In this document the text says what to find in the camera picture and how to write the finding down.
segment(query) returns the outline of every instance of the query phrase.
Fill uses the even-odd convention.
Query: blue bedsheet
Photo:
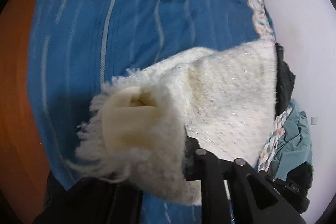
[[[255,40],[252,15],[247,0],[37,0],[28,93],[55,177],[66,189],[80,179],[65,161],[78,162],[77,126],[104,81],[191,47]],[[200,208],[183,223],[194,219]]]

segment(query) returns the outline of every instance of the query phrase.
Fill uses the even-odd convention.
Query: shaggy white fringe
[[[150,93],[163,112],[151,128],[159,141],[154,150],[125,149],[107,153],[100,109],[116,92],[139,86]],[[200,204],[199,182],[182,173],[185,133],[217,157],[242,157],[256,163],[273,125],[276,58],[273,42],[258,40],[224,52],[193,48],[128,77],[115,77],[93,98],[95,115],[82,124],[76,155],[91,165],[70,166],[84,176],[113,181],[129,179],[167,201]]]

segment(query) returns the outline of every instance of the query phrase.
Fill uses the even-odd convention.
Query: patterned fabric
[[[275,179],[286,180],[287,174],[307,162],[312,164],[313,151],[309,121],[296,100],[291,100],[292,113],[283,125],[286,134],[278,141],[272,160],[271,174]]]
[[[268,168],[274,158],[275,151],[278,146],[279,138],[284,134],[284,130],[282,129],[283,124],[285,123],[287,117],[292,113],[292,105],[288,106],[288,108],[278,117],[276,117],[274,121],[273,133],[265,144],[263,150],[260,153],[259,163],[258,163],[258,172],[261,170],[268,171]]]
[[[253,24],[259,37],[275,42],[275,34],[269,22],[264,0],[248,0],[248,5],[253,10]]]

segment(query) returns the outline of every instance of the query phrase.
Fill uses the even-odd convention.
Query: wooden surface
[[[0,15],[0,188],[24,223],[42,210],[49,172],[26,90],[34,6],[35,0],[9,0]]]

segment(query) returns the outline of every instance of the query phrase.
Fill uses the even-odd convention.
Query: pile of clothes
[[[284,61],[284,49],[276,43],[276,50],[276,118],[273,132],[260,154],[258,171],[267,172],[273,186],[299,213],[303,213],[309,206],[306,197],[313,173],[310,130],[306,112],[291,99],[295,75]],[[291,190],[282,192],[280,185],[284,184]]]
[[[124,177],[119,178],[132,175],[131,181],[147,190],[141,223],[200,223],[201,207],[189,205],[199,204],[199,188],[196,191],[192,186],[183,187],[180,167],[184,160],[184,125],[190,136],[198,136],[200,145],[219,158],[243,157],[255,164],[275,114],[274,133],[260,156],[259,167],[272,170],[275,176],[282,174],[279,178],[286,180],[292,175],[291,170],[305,162],[311,164],[308,156],[303,155],[310,145],[306,148],[302,143],[303,127],[298,121],[304,121],[303,114],[296,103],[290,104],[295,76],[283,61],[283,49],[278,44],[274,54],[274,43],[272,21],[263,0],[37,0],[27,86],[55,178],[68,190],[89,173],[87,169],[71,167],[84,165],[88,160],[100,164],[91,166],[91,171],[103,179],[121,169],[119,173]],[[113,85],[103,84],[112,78]],[[108,100],[104,107],[107,111],[99,112]],[[161,140],[158,145],[138,138],[132,141],[146,148],[159,147],[157,154],[143,153],[143,159],[151,156],[153,166],[160,171],[170,167],[171,172],[155,172],[156,177],[141,168],[141,172],[135,172],[128,168],[134,166],[134,159],[139,159],[135,153],[123,157],[128,160],[125,165],[120,157],[113,161],[108,153],[100,153],[103,137],[109,140],[109,131],[121,128],[109,126],[108,114],[119,115],[116,107],[125,104],[150,111],[152,116],[147,117],[166,117],[161,119],[165,131],[151,132],[161,137],[151,138]],[[162,105],[167,107],[157,112],[155,109]],[[126,110],[126,114],[130,113],[129,108]],[[124,130],[129,131],[128,126],[133,125],[140,128],[140,133],[147,132],[147,120],[140,119],[139,113],[133,114],[128,120],[113,116],[114,121],[123,121]],[[118,141],[129,145],[123,138]],[[290,149],[295,153],[292,163],[296,165],[288,167],[283,162]],[[171,178],[179,183],[171,183]],[[164,192],[152,180],[172,187]],[[181,195],[181,200],[179,193],[186,189],[189,191]],[[158,196],[169,198],[166,202]]]

